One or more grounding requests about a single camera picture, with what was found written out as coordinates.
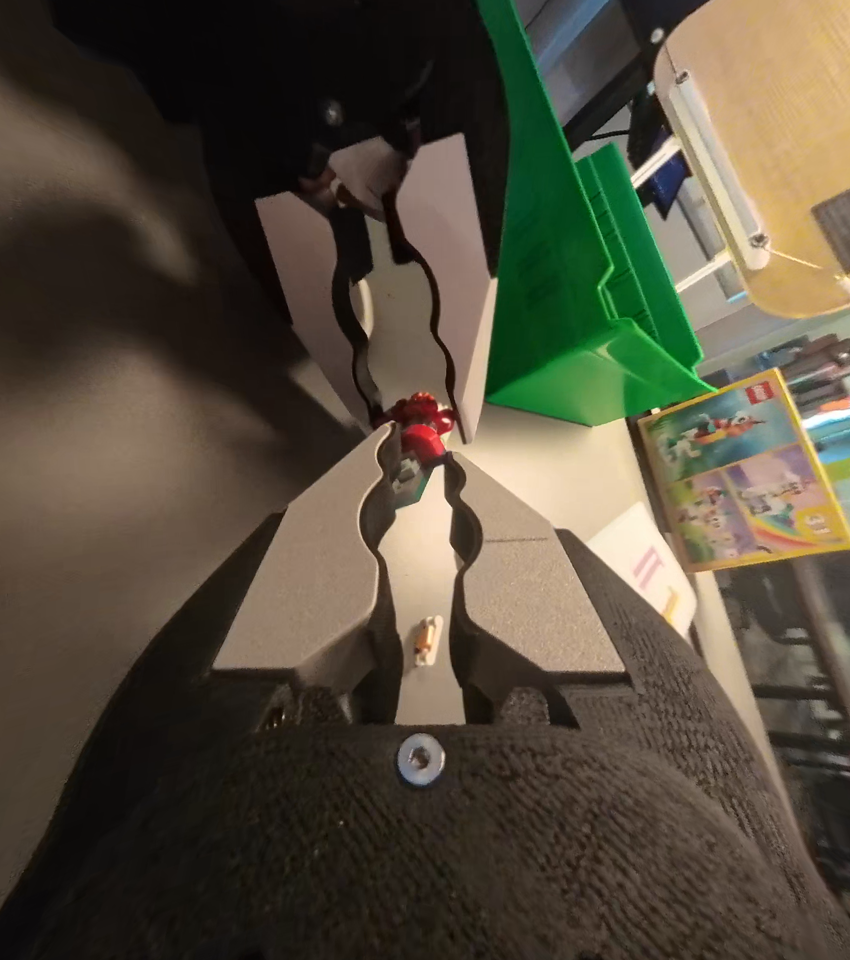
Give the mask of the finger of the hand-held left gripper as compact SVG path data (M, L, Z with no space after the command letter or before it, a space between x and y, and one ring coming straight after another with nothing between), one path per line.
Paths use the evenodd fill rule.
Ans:
M485 402L499 282L486 257L465 135L420 147L383 201L434 282L432 334L445 356L459 433L469 445Z
M352 417L374 425L383 405L363 325L374 265L364 212L290 192L259 198L256 208L296 337Z

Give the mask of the yellow toy set box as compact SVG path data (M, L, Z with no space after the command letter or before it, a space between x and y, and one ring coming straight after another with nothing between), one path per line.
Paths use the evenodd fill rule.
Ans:
M777 368L638 428L685 570L850 551L850 522Z

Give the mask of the thick instruction booklet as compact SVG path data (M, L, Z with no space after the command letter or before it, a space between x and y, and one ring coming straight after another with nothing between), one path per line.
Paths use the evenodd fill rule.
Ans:
M646 504L630 506L586 546L686 641L691 639L697 594Z

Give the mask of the small multicoloured brick piece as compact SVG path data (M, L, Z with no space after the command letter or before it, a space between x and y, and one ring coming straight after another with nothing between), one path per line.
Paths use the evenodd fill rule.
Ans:
M444 631L444 618L430 615L419 621L414 630L412 655L416 668L434 666Z

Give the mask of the colourful brick assembly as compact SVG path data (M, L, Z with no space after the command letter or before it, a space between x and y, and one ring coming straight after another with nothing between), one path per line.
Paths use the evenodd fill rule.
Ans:
M433 469L446 455L447 438L457 426L455 411L427 391L399 399L384 411L383 420L395 424L400 461L392 480L397 510L417 504Z

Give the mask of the dark metal shelving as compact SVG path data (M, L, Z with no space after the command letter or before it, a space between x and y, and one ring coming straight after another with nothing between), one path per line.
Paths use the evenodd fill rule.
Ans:
M791 810L850 915L850 551L717 579Z

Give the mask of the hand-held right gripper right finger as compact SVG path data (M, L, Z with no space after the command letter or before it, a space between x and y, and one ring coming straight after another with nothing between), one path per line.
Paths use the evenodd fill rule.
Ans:
M448 649L467 724L492 724L530 691L552 724L566 693L626 688L626 667L558 531L459 452L444 467L457 571Z

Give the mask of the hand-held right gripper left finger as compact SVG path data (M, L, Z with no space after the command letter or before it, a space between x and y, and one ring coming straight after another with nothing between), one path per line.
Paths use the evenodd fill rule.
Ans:
M400 453L387 423L289 502L215 673L350 695L362 721L395 721L402 641L380 547L395 521Z

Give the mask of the small dark screen device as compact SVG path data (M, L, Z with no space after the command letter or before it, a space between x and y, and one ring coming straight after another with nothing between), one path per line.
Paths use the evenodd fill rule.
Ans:
M648 180L636 188L643 208L654 208L659 216L666 220L685 181L692 175L681 152L672 156Z

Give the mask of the green plastic bin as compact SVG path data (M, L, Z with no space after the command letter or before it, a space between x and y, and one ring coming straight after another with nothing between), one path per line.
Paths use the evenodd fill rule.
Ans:
M601 426L713 393L623 154L575 162L514 4L479 10L511 139L485 400Z

